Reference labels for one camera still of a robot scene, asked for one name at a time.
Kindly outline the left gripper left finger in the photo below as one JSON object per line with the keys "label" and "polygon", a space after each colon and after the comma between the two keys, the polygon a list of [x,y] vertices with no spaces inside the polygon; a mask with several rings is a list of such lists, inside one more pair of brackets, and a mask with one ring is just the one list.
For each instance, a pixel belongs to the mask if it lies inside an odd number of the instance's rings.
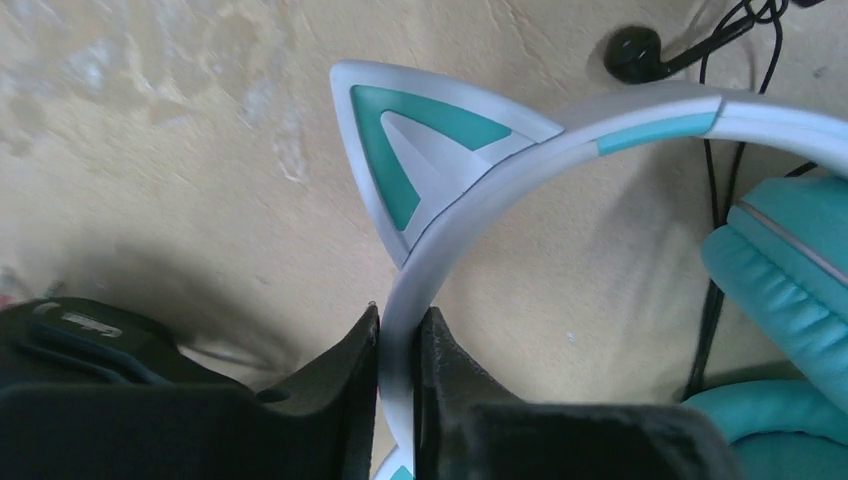
{"label": "left gripper left finger", "polygon": [[1,386],[5,479],[364,479],[379,315],[262,391],[227,385]]}

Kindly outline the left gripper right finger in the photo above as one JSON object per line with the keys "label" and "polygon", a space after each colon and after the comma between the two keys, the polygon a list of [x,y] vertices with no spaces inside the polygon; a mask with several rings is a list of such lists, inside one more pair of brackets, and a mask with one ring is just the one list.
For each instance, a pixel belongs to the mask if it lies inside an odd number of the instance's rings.
{"label": "left gripper right finger", "polygon": [[726,440],[687,407],[532,403],[496,381],[431,307],[413,348],[418,479],[739,479]]}

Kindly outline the black headphones with cable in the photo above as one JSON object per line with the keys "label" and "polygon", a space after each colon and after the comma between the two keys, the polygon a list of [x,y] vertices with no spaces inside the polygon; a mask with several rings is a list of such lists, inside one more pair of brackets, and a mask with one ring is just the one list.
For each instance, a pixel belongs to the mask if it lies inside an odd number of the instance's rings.
{"label": "black headphones with cable", "polygon": [[78,297],[1,311],[1,386],[39,383],[246,388],[183,355],[161,323]]}

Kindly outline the teal cat ear headphones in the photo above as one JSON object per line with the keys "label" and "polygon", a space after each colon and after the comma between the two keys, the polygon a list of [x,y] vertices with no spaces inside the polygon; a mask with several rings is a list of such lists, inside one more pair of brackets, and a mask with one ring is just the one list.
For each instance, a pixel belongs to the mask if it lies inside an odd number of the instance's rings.
{"label": "teal cat ear headphones", "polygon": [[409,349],[476,237],[580,163],[677,137],[801,155],[825,177],[762,181],[705,240],[719,290],[803,379],[750,381],[689,398],[757,479],[847,475],[847,123],[747,91],[662,81],[596,96],[550,119],[462,81],[342,61],[330,73],[339,130],[363,202],[399,274],[379,343],[379,393],[396,447],[381,479],[415,478]]}

